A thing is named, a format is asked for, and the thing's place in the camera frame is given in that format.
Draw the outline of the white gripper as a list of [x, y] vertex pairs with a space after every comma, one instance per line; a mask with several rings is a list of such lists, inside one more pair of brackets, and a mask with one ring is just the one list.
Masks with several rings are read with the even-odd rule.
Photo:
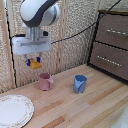
[[[51, 40], [49, 37], [43, 37], [37, 41], [30, 41], [26, 36], [15, 36], [12, 38], [12, 46], [13, 53], [16, 55], [40, 53], [51, 48]], [[37, 57], [37, 62], [41, 63], [41, 53]], [[31, 61], [27, 58], [27, 66], [30, 64]]]

